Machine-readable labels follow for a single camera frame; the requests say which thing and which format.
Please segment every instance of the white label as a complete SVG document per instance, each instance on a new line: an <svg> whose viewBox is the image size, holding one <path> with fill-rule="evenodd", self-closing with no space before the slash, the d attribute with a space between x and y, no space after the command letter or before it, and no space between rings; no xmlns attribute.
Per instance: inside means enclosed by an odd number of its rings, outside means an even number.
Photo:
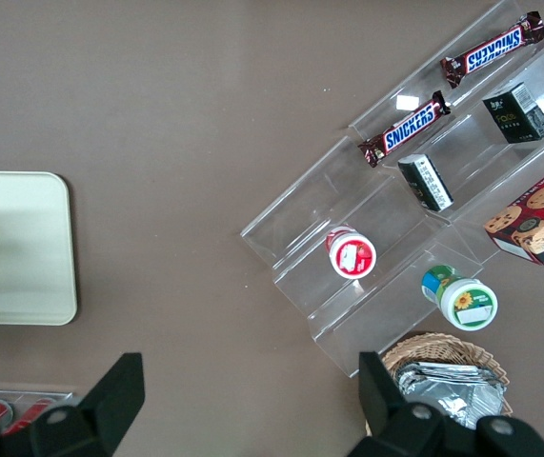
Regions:
<svg viewBox="0 0 544 457"><path fill-rule="evenodd" d="M524 259L528 259L532 262L532 258L528 255L528 253L520 248L519 246L512 245L510 243L507 243L506 241L499 240L497 238L493 238L494 242L498 245L499 248L502 250L506 250L507 252L510 252L511 254L518 255L519 257L523 257Z"/></svg>
<svg viewBox="0 0 544 457"><path fill-rule="evenodd" d="M460 324L472 324L473 322L487 321L492 315L492 306L465 309L456 313Z"/></svg>
<svg viewBox="0 0 544 457"><path fill-rule="evenodd" d="M441 180L434 172L434 168L431 163L424 157L421 160L415 162L417 170L420 172L422 179L428 186L429 191L433 194L434 201L439 205L439 210L443 210L452 204L450 196L443 188Z"/></svg>
<svg viewBox="0 0 544 457"><path fill-rule="evenodd" d="M515 89L513 91L513 97L515 97L515 100L523 112L529 112L536 108L536 101L525 85L521 85Z"/></svg>
<svg viewBox="0 0 544 457"><path fill-rule="evenodd" d="M356 268L356 252L358 248L355 245L347 245L341 249L341 259L339 266L347 271L354 271Z"/></svg>

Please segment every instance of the white tray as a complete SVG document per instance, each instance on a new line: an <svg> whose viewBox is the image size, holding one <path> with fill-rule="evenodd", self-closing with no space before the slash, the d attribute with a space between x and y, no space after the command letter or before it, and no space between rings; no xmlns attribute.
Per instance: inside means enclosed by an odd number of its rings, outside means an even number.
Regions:
<svg viewBox="0 0 544 457"><path fill-rule="evenodd" d="M62 326L76 309L66 184L0 171L0 324Z"/></svg>

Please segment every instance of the sunflower label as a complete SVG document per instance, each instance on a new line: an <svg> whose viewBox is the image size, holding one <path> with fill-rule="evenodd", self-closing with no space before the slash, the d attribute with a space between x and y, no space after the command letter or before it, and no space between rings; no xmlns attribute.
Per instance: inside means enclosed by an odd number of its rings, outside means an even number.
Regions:
<svg viewBox="0 0 544 457"><path fill-rule="evenodd" d="M422 278L422 292L448 321L463 330L484 328L495 317L498 308L490 288L477 279L459 275L449 265L429 269Z"/></svg>

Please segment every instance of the brown table surface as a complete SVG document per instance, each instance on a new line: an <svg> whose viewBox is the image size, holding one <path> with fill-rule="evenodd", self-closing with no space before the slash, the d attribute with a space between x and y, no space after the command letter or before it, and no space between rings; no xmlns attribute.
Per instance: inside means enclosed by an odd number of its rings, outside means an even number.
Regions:
<svg viewBox="0 0 544 457"><path fill-rule="evenodd" d="M0 170L70 184L80 296L67 326L0 326L0 387L84 393L142 351L117 455L345 455L356 380L239 231L492 3L0 1ZM544 436L544 268L498 255L481 279L492 326L418 329L492 352Z"/></svg>

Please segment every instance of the plastic container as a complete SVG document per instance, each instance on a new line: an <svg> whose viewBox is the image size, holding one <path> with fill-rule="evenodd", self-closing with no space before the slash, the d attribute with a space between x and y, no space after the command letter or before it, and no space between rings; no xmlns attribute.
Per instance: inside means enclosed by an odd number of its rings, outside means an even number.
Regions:
<svg viewBox="0 0 544 457"><path fill-rule="evenodd" d="M350 226L339 226L327 234L325 247L334 270L347 279L367 276L375 267L373 243Z"/></svg>
<svg viewBox="0 0 544 457"><path fill-rule="evenodd" d="M455 268L439 265L422 278L422 292L436 303L445 318L457 328L480 330L494 319L498 301L494 291L473 278L456 273Z"/></svg>
<svg viewBox="0 0 544 457"><path fill-rule="evenodd" d="M11 424L11 426L3 432L3 435L12 435L13 433L17 433L18 431L28 427L41 415L44 410L53 405L54 402L54 398L45 397L38 399L36 403L29 407L16 422Z"/></svg>

